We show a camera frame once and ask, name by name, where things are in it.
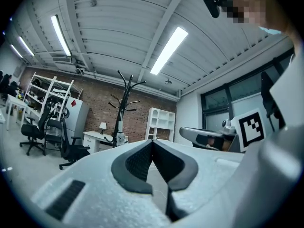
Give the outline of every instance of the gray floor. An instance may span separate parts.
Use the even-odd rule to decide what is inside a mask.
[[[7,119],[5,108],[1,110]],[[22,148],[19,146],[20,142],[28,141],[27,137],[21,134],[20,121],[15,121],[16,117],[11,116],[9,130],[4,131],[4,158],[7,166],[12,167],[10,176],[14,188],[31,198],[46,181],[61,172],[58,165],[67,161],[60,157],[59,151],[47,150],[47,155],[44,156],[35,147],[31,149],[30,156],[27,156],[28,145],[23,145]],[[153,186],[154,203],[165,212],[168,186],[154,163],[149,168],[147,182]]]

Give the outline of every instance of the coat rack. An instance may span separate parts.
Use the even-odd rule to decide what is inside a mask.
[[[129,79],[129,83],[127,85],[127,82],[124,79],[124,76],[121,74],[121,72],[119,70],[118,70],[118,73],[119,73],[119,75],[121,76],[121,78],[123,79],[123,82],[124,82],[123,98],[122,98],[122,100],[119,100],[118,97],[116,97],[115,95],[111,94],[111,96],[118,101],[119,106],[115,106],[111,102],[109,102],[109,104],[112,107],[114,107],[116,109],[119,109],[119,110],[118,110],[118,116],[117,116],[116,123],[115,123],[115,129],[114,129],[114,134],[113,134],[112,141],[109,141],[106,137],[104,137],[104,139],[106,139],[109,143],[113,143],[113,148],[125,144],[125,135],[123,133],[124,111],[128,111],[128,112],[136,111],[136,108],[134,108],[134,109],[127,109],[127,106],[129,106],[131,104],[134,104],[134,103],[140,102],[140,101],[128,102],[130,91],[135,86],[146,83],[146,81],[142,81],[142,82],[139,82],[139,83],[134,84],[134,85],[131,86],[132,79],[133,79],[133,75],[131,75],[130,79]]]

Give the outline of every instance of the table lamp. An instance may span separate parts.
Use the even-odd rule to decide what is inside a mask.
[[[101,134],[104,134],[104,130],[106,129],[106,123],[100,123],[99,128],[101,128]]]

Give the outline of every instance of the white desk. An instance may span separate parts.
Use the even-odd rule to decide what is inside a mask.
[[[89,132],[84,132],[84,143],[83,146],[87,147],[89,146],[90,149],[88,150],[90,152],[90,154],[99,152],[100,149],[100,143],[104,142],[104,143],[109,143],[107,140],[105,140],[105,137],[109,140],[112,141],[113,137],[107,134],[100,134],[98,132],[95,131],[89,131]],[[101,144],[101,149],[102,150],[107,150],[107,149],[111,149],[112,145],[105,145],[105,144]]]
[[[26,107],[28,106],[25,102],[11,96],[11,95],[8,95],[8,99],[6,101],[6,104],[9,104],[9,112],[8,112],[8,116],[7,116],[7,119],[6,119],[6,130],[9,129],[10,127],[10,111],[11,111],[11,108],[12,108],[12,105],[16,105],[18,108],[17,108],[17,111],[19,108],[24,108],[23,110],[23,114],[22,114],[22,119],[21,119],[21,127],[23,125],[23,122],[24,122],[24,115],[25,115],[25,110],[26,110]]]

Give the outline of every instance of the red brick wall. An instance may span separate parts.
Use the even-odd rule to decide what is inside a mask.
[[[50,78],[53,78],[54,75],[56,75],[58,80],[65,82],[70,82],[73,79],[74,84],[78,88],[83,89],[80,99],[90,107],[85,123],[85,131],[99,132],[99,125],[101,122],[107,123],[107,129],[104,133],[111,134],[114,131],[117,109],[111,107],[108,102],[111,101],[114,105],[117,105],[117,101],[111,97],[111,94],[114,94],[121,99],[124,93],[122,87],[80,76],[27,67],[20,78],[21,87],[23,89],[27,88],[27,85],[35,72],[38,75]],[[140,103],[132,105],[132,108],[137,108],[137,111],[126,111],[123,116],[123,132],[129,137],[129,142],[131,143],[145,138],[149,109],[151,107],[176,113],[175,102],[133,90],[130,93],[129,102],[136,100],[141,101]],[[158,129],[157,137],[159,139],[169,139],[169,130]]]

